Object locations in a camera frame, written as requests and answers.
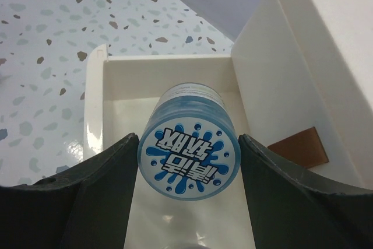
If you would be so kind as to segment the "cream drawer cabinet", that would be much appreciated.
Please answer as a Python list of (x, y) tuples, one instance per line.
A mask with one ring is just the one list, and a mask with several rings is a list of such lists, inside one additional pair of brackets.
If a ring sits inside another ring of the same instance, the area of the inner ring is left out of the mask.
[(313, 171), (372, 188), (372, 0), (261, 0), (231, 58), (254, 139), (314, 127)]

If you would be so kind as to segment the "cream bottom drawer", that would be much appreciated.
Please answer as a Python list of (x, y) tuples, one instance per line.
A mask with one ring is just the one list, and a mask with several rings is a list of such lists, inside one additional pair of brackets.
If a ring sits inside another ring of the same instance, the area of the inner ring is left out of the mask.
[(125, 248), (254, 248), (238, 136), (248, 121), (229, 55), (110, 56), (87, 61), (84, 157), (127, 134)]

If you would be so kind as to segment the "blue patterned round jar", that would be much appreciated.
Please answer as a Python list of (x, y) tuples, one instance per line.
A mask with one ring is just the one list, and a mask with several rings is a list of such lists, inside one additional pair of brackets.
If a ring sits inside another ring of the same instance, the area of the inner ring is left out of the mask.
[(198, 83), (168, 89), (146, 124), (137, 159), (145, 181), (169, 198), (198, 201), (225, 190), (241, 152), (222, 97)]

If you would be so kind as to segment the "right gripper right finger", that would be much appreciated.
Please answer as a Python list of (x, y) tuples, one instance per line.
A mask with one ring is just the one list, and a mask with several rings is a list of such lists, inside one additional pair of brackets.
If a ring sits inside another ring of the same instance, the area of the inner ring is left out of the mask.
[(372, 248), (372, 191), (313, 173), (240, 135), (256, 248)]

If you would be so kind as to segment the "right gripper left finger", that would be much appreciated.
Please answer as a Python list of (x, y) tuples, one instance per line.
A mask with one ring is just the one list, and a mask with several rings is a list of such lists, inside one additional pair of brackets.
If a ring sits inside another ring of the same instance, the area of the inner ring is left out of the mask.
[(1, 188), (2, 248), (123, 248), (139, 138), (33, 185)]

